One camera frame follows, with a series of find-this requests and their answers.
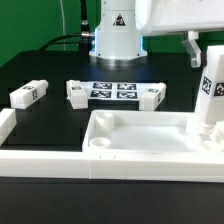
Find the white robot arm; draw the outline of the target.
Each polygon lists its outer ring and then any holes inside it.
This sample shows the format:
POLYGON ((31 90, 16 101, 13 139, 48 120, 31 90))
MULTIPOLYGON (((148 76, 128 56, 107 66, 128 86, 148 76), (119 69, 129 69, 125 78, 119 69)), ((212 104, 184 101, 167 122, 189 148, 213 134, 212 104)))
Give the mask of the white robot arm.
POLYGON ((145 36, 183 34, 191 65, 201 65, 200 32, 224 29, 224 0, 101 0, 90 60, 108 66, 143 62, 145 36))

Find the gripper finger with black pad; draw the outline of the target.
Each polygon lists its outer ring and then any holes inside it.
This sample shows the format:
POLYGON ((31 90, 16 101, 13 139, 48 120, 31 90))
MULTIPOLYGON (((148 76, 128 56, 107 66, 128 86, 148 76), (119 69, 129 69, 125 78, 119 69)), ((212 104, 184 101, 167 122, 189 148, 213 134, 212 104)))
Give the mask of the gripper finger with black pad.
POLYGON ((197 44, 199 33, 196 31, 187 31, 183 33, 182 44, 190 56, 190 63, 192 68, 199 68, 201 66, 201 49, 197 44))

